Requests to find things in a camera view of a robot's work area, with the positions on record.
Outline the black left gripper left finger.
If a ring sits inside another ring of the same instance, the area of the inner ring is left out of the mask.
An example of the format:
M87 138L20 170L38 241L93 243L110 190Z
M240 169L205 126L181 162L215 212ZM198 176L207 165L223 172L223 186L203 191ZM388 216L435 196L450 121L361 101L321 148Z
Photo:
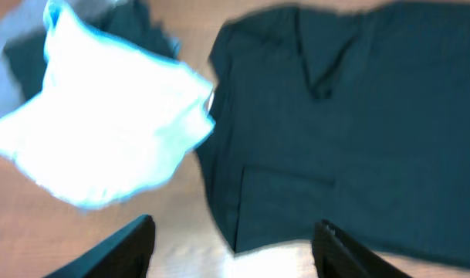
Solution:
M45 278L146 278L156 225L141 215Z

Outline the black t-shirt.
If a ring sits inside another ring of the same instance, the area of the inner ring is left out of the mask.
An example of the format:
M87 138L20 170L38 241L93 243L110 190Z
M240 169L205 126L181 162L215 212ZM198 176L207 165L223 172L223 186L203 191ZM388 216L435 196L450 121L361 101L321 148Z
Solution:
M232 251L327 219L470 269L470 4L276 6L225 23L210 60L215 129L197 154Z

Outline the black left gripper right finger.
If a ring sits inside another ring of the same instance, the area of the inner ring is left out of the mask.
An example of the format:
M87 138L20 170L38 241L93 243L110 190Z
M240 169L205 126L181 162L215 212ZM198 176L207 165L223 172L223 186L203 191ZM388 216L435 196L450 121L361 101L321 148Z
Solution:
M327 220L315 224L312 254L319 278L411 278Z

